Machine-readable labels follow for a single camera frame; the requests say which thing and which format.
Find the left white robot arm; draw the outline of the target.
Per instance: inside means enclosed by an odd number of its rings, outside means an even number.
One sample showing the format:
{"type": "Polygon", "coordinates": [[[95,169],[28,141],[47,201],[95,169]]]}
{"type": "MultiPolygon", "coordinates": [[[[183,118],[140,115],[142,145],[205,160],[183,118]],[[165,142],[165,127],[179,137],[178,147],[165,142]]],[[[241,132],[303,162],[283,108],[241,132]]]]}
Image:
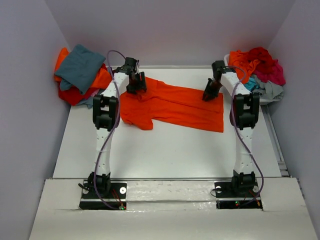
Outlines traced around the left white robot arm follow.
{"type": "Polygon", "coordinates": [[[104,198],[111,191],[110,155],[113,134],[120,123],[120,96],[146,91],[145,73],[139,70],[139,60],[126,57],[124,65],[112,70],[108,87],[93,97],[92,121],[96,128],[96,159],[87,178],[86,188],[104,198]]]}

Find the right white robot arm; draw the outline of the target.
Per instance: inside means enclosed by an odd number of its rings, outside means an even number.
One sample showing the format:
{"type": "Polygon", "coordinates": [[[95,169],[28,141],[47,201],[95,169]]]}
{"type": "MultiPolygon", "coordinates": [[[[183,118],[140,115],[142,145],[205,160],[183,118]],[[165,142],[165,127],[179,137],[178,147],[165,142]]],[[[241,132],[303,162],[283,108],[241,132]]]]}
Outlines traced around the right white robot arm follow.
{"type": "Polygon", "coordinates": [[[214,196],[222,198],[244,198],[250,192],[259,190],[255,169],[261,170],[252,153],[254,128],[259,120],[260,96],[252,93],[239,79],[239,67],[227,66],[223,60],[211,65],[213,78],[208,79],[202,99],[206,102],[218,98],[220,88],[224,87],[231,96],[229,119],[236,134],[235,164],[230,181],[214,184],[214,196]]]}

